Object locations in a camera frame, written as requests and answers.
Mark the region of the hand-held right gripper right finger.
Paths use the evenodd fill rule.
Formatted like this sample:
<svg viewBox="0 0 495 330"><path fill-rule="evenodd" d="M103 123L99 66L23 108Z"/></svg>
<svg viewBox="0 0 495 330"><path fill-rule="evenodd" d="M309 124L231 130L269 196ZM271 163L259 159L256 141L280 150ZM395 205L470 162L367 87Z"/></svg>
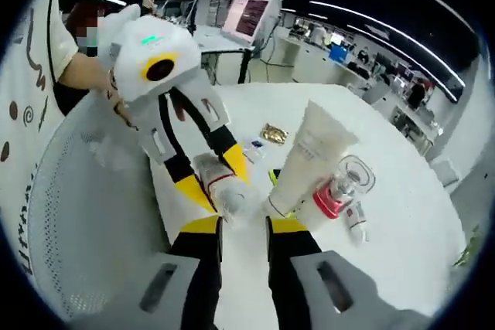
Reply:
<svg viewBox="0 0 495 330"><path fill-rule="evenodd" d="M268 285L281 329L399 329L405 311L381 299L374 280L320 249L296 219L265 220Z"/></svg>

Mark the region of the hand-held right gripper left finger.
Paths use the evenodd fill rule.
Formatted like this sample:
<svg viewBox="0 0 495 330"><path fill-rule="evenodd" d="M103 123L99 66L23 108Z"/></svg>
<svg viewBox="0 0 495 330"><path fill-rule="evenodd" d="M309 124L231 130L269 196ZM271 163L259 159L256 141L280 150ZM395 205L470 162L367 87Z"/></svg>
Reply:
<svg viewBox="0 0 495 330"><path fill-rule="evenodd" d="M221 288L222 218L187 223L84 329L215 329Z"/></svg>

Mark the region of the person's left hand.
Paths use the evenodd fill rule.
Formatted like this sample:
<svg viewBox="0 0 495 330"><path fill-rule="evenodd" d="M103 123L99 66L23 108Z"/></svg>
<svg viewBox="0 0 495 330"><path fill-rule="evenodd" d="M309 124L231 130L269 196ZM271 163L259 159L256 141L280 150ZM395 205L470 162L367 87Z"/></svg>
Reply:
<svg viewBox="0 0 495 330"><path fill-rule="evenodd" d="M126 111L124 101L118 93L113 70L108 71L108 83L109 85L105 91L105 97L111 105L113 112L115 112L129 128L137 131L138 128L131 122L131 116Z"/></svg>

